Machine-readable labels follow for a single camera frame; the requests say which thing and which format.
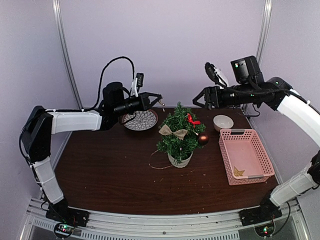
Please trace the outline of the small silver bell ornament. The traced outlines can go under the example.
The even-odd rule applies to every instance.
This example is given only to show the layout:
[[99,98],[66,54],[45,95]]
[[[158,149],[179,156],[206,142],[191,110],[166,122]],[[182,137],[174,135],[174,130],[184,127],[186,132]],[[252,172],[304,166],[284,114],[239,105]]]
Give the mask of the small silver bell ornament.
[[162,100],[159,100],[159,104],[161,105],[162,111],[165,112],[166,104]]

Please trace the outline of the red ribbon bow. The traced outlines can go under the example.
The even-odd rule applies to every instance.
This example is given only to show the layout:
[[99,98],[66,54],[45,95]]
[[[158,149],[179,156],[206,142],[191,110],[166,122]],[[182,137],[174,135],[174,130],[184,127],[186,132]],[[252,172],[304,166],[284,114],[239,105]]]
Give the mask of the red ribbon bow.
[[190,113],[187,113],[187,121],[192,124],[193,128],[195,129],[197,125],[201,125],[202,123],[199,120],[194,120]]

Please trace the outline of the small green christmas tree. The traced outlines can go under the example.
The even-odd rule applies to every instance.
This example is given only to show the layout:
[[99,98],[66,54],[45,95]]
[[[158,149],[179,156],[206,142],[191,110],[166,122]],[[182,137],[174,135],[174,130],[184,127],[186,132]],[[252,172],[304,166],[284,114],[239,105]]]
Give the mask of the small green christmas tree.
[[189,164],[194,150],[203,147],[199,137],[205,130],[205,124],[192,109],[178,102],[159,127],[161,140],[156,144],[157,151],[167,154],[172,166],[184,168]]

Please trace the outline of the red burlap bow ornament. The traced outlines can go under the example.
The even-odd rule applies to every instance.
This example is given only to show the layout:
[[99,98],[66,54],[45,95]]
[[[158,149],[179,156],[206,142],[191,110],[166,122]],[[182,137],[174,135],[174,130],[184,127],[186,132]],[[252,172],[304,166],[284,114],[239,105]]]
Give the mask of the red burlap bow ornament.
[[179,140],[183,141],[185,136],[188,134],[188,130],[186,129],[179,129],[176,131],[172,131],[170,127],[166,124],[164,124],[158,131],[159,134],[162,136],[176,136]]

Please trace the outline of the red bauble ornament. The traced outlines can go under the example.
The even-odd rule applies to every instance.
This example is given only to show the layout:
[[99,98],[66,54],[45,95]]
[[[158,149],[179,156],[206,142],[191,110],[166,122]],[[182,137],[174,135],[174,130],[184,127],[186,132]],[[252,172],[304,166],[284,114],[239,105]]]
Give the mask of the red bauble ornament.
[[209,136],[206,133],[199,133],[197,135],[198,144],[201,146],[205,146],[209,142]]

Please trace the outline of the gold star ornament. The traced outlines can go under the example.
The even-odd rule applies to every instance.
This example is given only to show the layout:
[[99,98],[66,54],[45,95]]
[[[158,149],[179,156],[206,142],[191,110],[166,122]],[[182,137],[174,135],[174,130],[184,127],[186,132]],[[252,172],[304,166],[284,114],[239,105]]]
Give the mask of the gold star ornament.
[[238,170],[235,166],[233,167],[233,176],[234,177],[243,177],[245,170]]

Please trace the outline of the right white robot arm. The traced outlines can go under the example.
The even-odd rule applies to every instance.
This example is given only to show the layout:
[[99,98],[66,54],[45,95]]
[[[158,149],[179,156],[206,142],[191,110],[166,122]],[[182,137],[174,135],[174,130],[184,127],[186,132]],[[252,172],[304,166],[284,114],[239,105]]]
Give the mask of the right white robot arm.
[[[268,77],[282,77],[314,100],[316,106],[320,105],[320,65],[313,58],[265,56],[262,70]],[[311,111],[308,105],[289,96],[288,100],[283,101],[282,108],[290,115],[286,116],[263,105],[262,117],[255,124],[279,170],[278,176],[288,182],[291,174],[298,173],[299,167],[310,163],[320,148],[320,141],[314,139],[318,135],[316,131],[306,133],[295,122],[296,119],[303,119],[304,110]],[[267,193],[267,187],[261,182],[238,186],[224,183],[220,186],[226,189],[213,195],[213,206],[210,209],[214,212],[256,206],[263,194]]]

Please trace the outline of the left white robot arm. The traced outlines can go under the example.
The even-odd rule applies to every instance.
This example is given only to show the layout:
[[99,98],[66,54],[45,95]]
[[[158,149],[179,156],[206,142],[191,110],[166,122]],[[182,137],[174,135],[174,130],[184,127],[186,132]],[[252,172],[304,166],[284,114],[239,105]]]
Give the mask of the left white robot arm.
[[160,93],[141,92],[141,88],[137,79],[130,90],[116,81],[98,87],[96,102],[90,108],[47,109],[37,105],[32,109],[19,135],[20,151],[36,183],[54,205],[53,215],[61,222],[69,221],[72,211],[61,203],[65,195],[52,165],[53,138],[73,132],[108,131],[123,115],[148,111],[163,98]]

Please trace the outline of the patterned ceramic plate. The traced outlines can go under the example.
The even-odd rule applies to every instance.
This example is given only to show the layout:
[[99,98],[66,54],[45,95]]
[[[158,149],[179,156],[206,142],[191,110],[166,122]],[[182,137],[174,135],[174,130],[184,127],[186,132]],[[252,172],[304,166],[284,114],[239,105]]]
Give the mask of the patterned ceramic plate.
[[152,110],[136,111],[134,114],[125,114],[121,117],[121,123],[132,131],[146,131],[153,128],[158,122],[157,113]]

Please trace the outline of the white ceramic bowl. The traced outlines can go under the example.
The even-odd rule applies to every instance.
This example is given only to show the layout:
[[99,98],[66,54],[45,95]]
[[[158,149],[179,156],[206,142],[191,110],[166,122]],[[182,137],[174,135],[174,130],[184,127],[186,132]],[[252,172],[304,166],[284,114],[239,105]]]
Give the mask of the white ceramic bowl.
[[226,115],[216,115],[212,121],[213,127],[217,132],[223,129],[231,129],[234,126],[234,121]]

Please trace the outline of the pink plastic basket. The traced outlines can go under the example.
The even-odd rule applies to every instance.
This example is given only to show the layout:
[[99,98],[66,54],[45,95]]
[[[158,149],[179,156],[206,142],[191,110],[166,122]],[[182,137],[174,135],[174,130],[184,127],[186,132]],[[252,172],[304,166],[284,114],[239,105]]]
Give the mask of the pink plastic basket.
[[[254,129],[221,129],[218,143],[230,186],[263,183],[275,175]],[[245,170],[242,177],[234,177],[234,167]]]

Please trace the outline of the right aluminium frame post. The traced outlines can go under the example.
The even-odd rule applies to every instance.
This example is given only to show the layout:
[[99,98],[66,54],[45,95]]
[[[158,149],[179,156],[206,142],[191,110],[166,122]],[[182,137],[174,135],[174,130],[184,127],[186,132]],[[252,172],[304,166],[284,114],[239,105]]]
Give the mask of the right aluminium frame post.
[[259,40],[258,40],[258,45],[256,50],[256,59],[260,66],[262,65],[263,54],[264,54],[264,50],[265,50],[267,39],[268,39],[268,34],[269,34],[269,29],[270,29],[270,24],[272,19],[272,9],[273,9],[273,1],[265,0]]

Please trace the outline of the aluminium frame post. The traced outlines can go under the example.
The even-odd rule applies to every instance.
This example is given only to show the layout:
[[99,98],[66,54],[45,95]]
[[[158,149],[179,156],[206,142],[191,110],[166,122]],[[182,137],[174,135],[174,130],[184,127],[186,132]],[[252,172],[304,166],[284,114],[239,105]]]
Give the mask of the aluminium frame post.
[[80,94],[79,94],[79,91],[77,88],[77,84],[76,84],[76,80],[74,77],[74,73],[73,73],[73,69],[72,69],[72,65],[71,65],[71,60],[70,60],[70,56],[69,56],[69,52],[68,52],[68,46],[67,46],[67,41],[66,41],[66,36],[65,36],[65,31],[64,31],[60,1],[53,0],[52,7],[53,7],[54,18],[55,18],[55,22],[56,22],[56,26],[57,26],[57,32],[58,32],[62,55],[63,55],[63,62],[65,65],[68,81],[70,83],[71,91],[74,96],[76,105],[79,109],[82,109],[83,104],[82,104]]
[[258,40],[258,45],[256,50],[256,59],[260,66],[262,65],[263,54],[264,54],[264,50],[265,50],[267,39],[268,39],[268,34],[269,34],[269,29],[270,29],[270,24],[272,19],[272,9],[273,9],[273,1],[265,0],[259,40]]

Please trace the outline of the left aluminium frame post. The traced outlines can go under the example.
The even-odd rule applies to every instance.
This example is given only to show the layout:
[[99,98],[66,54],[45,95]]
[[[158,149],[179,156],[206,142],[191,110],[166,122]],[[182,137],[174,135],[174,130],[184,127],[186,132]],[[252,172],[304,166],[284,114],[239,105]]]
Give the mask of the left aluminium frame post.
[[66,36],[65,36],[65,31],[64,31],[60,1],[53,0],[52,7],[53,7],[54,18],[55,18],[55,22],[56,22],[56,26],[57,26],[57,32],[58,32],[62,55],[63,55],[63,62],[65,65],[68,81],[70,83],[71,91],[74,96],[76,105],[79,109],[82,109],[83,104],[82,104],[80,94],[79,94],[79,91],[77,88],[77,84],[76,84],[76,80],[74,77],[74,73],[73,73],[73,69],[72,69],[72,65],[71,65],[71,60],[70,60],[70,56],[69,56],[69,52],[68,52],[68,46],[67,46],[67,41],[66,41]]

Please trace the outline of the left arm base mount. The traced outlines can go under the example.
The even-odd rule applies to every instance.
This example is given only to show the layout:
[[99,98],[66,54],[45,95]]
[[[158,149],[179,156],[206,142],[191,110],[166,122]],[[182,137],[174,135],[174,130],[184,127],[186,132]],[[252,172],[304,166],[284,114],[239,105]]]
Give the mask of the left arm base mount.
[[62,214],[54,212],[53,210],[48,210],[45,214],[45,217],[47,219],[66,223],[73,227],[86,227],[89,216],[90,213],[88,211],[74,208],[68,208],[64,216],[62,216]]

